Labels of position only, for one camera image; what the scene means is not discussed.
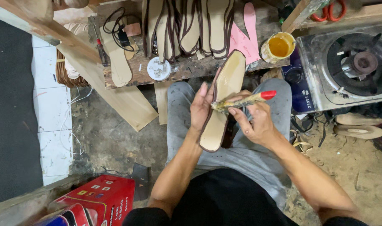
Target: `white tile wall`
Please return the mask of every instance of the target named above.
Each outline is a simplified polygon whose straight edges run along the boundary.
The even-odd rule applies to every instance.
[[[32,46],[33,105],[38,119],[43,185],[46,186],[67,177],[73,163],[71,95],[69,88],[55,80],[56,47],[35,36]],[[65,126],[60,131],[64,120]]]

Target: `black shirt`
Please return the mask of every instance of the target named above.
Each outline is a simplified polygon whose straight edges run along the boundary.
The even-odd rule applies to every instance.
[[[190,181],[170,219],[160,208],[133,209],[123,226],[297,225],[277,208],[270,195],[249,177],[233,169],[217,169]],[[328,219],[326,226],[365,223],[346,217]]]

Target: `pink paper pattern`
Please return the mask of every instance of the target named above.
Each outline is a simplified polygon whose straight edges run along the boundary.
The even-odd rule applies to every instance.
[[[255,16],[255,9],[254,5],[252,3],[246,3],[244,6],[244,24],[245,28],[247,29],[249,39],[251,40],[254,47],[259,52],[258,47],[258,38],[256,37],[256,16]]]
[[[231,27],[229,54],[234,49],[237,49],[244,54],[246,64],[250,64],[261,59],[259,56],[259,50],[254,47],[248,37],[233,22],[233,26]]]

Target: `stove knob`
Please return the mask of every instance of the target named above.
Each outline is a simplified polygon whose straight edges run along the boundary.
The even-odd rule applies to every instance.
[[[290,84],[299,83],[303,77],[304,72],[301,68],[292,68],[284,75],[284,79]]]

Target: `screwdriver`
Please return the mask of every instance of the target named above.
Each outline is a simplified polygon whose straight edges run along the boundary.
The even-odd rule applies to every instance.
[[[96,42],[97,42],[97,50],[99,52],[99,57],[100,57],[100,60],[102,61],[102,65],[104,67],[108,67],[110,66],[110,57],[108,56],[108,54],[106,53],[106,51],[103,49],[103,45],[102,43],[100,42],[100,37],[98,36],[97,34],[97,31],[96,31],[96,25],[93,23],[93,29],[95,30],[95,34],[96,34]]]

